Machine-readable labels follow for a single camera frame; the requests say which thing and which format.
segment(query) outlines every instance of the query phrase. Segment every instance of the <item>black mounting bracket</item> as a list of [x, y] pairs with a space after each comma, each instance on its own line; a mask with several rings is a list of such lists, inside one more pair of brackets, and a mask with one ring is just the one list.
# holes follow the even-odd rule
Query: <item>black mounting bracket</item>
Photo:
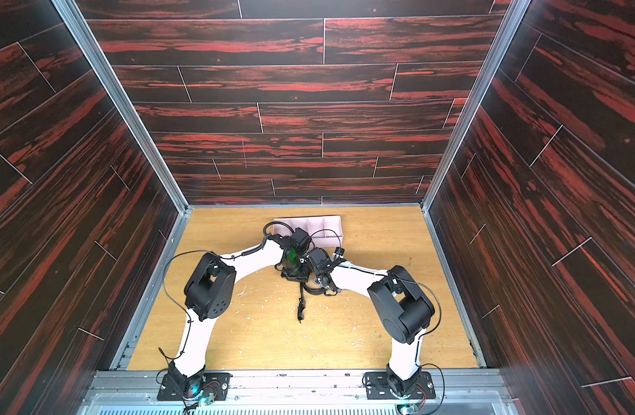
[[388, 370], [386, 372], [366, 372], [363, 375], [363, 383], [366, 386], [366, 396], [368, 399], [423, 399], [421, 390], [416, 386], [419, 385], [426, 393], [426, 399], [435, 399], [435, 385], [433, 378], [429, 372], [417, 370], [417, 373], [411, 379], [404, 383], [407, 384], [405, 390], [394, 388], [395, 382], [390, 378]]
[[214, 400], [225, 400], [230, 388], [230, 377], [229, 373], [205, 372], [203, 368], [187, 378], [179, 373], [174, 362], [170, 362], [170, 368], [163, 377], [156, 399], [158, 401], [199, 401], [213, 394]]

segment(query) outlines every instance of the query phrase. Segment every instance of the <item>mounting plate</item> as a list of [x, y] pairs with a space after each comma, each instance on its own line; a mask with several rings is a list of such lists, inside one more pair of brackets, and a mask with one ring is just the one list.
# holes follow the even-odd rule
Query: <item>mounting plate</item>
[[[214, 392], [214, 390], [211, 387], [206, 385], [209, 382], [218, 382], [220, 384], [220, 387], [216, 383], [213, 384], [213, 386], [218, 391], [218, 394], [214, 396], [214, 400], [225, 400], [225, 398], [228, 396], [228, 389], [230, 388], [230, 377], [231, 375], [229, 373], [205, 372], [202, 375], [202, 378], [205, 385], [204, 393], [206, 394], [206, 396], [209, 395], [210, 391]], [[163, 377], [163, 382], [161, 382], [161, 388], [158, 391], [158, 396], [156, 397], [156, 399], [158, 401], [181, 401], [182, 400], [180, 390], [177, 389], [177, 386], [168, 377], [167, 373]]]
[[[416, 381], [421, 389], [426, 392], [426, 399], [435, 399], [435, 385], [433, 378], [429, 372], [421, 372]], [[386, 382], [386, 372], [365, 372], [363, 375], [363, 383], [366, 385], [366, 395], [368, 399], [397, 399], [391, 393], [391, 388]], [[423, 399], [421, 391], [417, 388], [407, 399]]]

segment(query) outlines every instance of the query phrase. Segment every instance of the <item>wooden floor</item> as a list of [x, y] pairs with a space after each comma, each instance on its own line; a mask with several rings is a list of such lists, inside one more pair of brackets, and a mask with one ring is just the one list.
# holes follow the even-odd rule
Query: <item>wooden floor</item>
[[[343, 218], [347, 260], [367, 268], [404, 266], [441, 302], [439, 328], [424, 337], [421, 361], [443, 368], [476, 367], [428, 228], [418, 206], [197, 209], [177, 253], [208, 249], [225, 254], [260, 243], [262, 227], [279, 217], [338, 214]], [[184, 302], [183, 287], [202, 253], [177, 258], [165, 278], [170, 295]], [[391, 337], [369, 299], [352, 292], [306, 296], [305, 320], [297, 321], [299, 285], [267, 267], [234, 287], [230, 308], [216, 323], [206, 353], [209, 369], [378, 369], [388, 363]], [[159, 294], [128, 366], [167, 367], [158, 351], [178, 352], [185, 314]], [[431, 328], [437, 322], [433, 319]]]

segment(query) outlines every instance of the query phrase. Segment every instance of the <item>enclosure wall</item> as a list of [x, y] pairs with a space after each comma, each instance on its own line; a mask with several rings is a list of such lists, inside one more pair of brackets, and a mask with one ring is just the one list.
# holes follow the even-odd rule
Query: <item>enclosure wall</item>
[[527, 414], [635, 414], [635, 1], [532, 2], [430, 214]]
[[0, 1], [0, 414], [68, 414], [177, 216], [49, 0]]
[[78, 0], [191, 204], [421, 201], [508, 0]]

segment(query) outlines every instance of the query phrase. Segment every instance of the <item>pink box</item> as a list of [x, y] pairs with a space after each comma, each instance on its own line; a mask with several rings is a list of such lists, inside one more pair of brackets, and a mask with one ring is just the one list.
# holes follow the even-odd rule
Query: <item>pink box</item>
[[[343, 246], [343, 225], [340, 221], [340, 216], [309, 216], [305, 218], [280, 218], [274, 220], [286, 223], [293, 229], [301, 228], [308, 232], [308, 235], [317, 232], [313, 235], [313, 242], [315, 246], [319, 246], [320, 248]], [[273, 226], [273, 233], [284, 237], [290, 235], [289, 229], [279, 224]]]

